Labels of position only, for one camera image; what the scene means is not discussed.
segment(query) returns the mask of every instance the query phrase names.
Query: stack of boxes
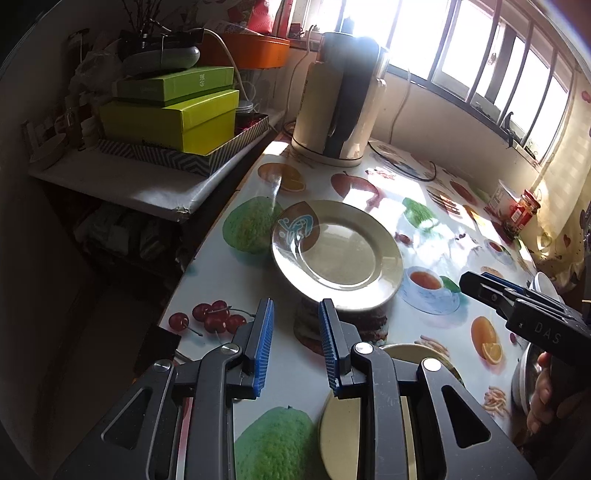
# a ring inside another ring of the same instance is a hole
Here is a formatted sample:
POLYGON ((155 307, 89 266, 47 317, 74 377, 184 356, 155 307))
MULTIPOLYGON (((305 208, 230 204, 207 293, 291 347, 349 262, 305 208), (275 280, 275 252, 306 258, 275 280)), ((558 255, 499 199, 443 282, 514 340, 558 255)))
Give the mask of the stack of boxes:
POLYGON ((194 67, 120 80, 100 108, 109 140, 207 155, 234 137, 239 92, 232 67, 194 67))

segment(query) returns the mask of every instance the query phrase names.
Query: silver screw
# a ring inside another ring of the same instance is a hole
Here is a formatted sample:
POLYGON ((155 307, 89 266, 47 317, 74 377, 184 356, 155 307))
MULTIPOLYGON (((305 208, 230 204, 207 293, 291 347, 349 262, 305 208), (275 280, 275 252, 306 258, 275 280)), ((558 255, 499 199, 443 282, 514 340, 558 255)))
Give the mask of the silver screw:
POLYGON ((159 374, 163 374, 171 369, 172 363, 169 360, 158 360, 152 366, 154 370, 156 370, 159 374))
POLYGON ((225 343, 224 345, 222 345, 222 348, 220 350, 224 355, 234 355, 235 353, 238 353, 240 347, 235 343, 225 343))
POLYGON ((368 353, 371 353, 374 351, 374 347, 367 342, 359 342, 355 345, 355 350, 357 351, 357 353, 362 353, 364 355, 367 355, 368 353))
POLYGON ((436 358, 426 358, 423 360, 423 365, 431 372, 436 372, 441 368, 441 362, 436 358))

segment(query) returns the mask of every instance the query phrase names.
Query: metal bowl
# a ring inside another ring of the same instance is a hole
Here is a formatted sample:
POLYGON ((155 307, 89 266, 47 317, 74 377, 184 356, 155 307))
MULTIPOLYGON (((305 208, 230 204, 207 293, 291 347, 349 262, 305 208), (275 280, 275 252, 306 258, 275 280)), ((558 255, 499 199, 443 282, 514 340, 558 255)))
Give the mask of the metal bowl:
POLYGON ((543 350, 530 343, 513 373, 511 381, 511 396, 513 402, 526 415, 530 412, 531 397, 534 395, 535 382, 542 371, 538 365, 538 357, 543 350))

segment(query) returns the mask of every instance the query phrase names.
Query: fruit print tablecloth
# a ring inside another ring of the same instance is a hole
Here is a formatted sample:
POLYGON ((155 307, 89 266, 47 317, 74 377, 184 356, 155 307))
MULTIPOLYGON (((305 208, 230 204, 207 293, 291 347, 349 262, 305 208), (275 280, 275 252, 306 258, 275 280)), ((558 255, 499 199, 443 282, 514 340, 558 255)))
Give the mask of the fruit print tablecloth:
POLYGON ((464 296, 457 284, 471 270, 526 285, 535 268, 523 243, 502 240, 499 225, 484 210, 484 195, 464 180, 442 168, 426 183, 397 172, 392 164, 417 176, 432 175, 429 163, 407 152, 372 141, 388 161, 367 147, 361 165, 343 171, 300 157, 289 142, 279 135, 259 158, 209 232, 160 322, 171 330, 169 317, 185 313, 190 327, 203 336, 184 330, 179 350, 199 359, 231 340, 224 318, 233 315, 228 325, 234 326, 250 321, 247 312, 256 311, 260 298, 274 300, 265 388, 258 400, 234 407, 238 478, 262 478, 275 458, 287 458, 286 464, 272 467, 282 473, 275 471, 269 478, 326 477, 318 464, 314 425, 330 390, 324 359, 317 353, 314 306, 282 276, 269 248, 269 233, 280 213, 306 200, 336 200, 366 211, 400 248, 402 286, 379 311, 361 319, 359 325, 367 327, 363 332, 359 328, 361 335, 377 345, 420 343, 447 356, 468 391, 508 432, 511 377, 522 347, 491 308, 464 296), (216 301, 218 312, 208 313, 216 301), (197 321, 191 313, 199 304, 197 321), (230 311, 220 314, 219 306, 225 304, 230 311), (277 429, 285 435, 269 442, 267 433, 277 429))

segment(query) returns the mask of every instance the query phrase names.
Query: chocolate cake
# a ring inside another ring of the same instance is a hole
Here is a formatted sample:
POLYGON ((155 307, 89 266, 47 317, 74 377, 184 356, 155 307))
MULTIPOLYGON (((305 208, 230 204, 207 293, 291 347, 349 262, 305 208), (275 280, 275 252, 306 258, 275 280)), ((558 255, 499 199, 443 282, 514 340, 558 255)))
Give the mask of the chocolate cake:
MULTIPOLYGON (((382 307, 365 312, 338 312, 339 319, 357 327, 362 341, 376 346, 386 344, 388 318, 382 307)), ((322 355, 322 343, 318 323, 318 304, 302 298, 295 311, 294 335, 302 345, 322 355)))

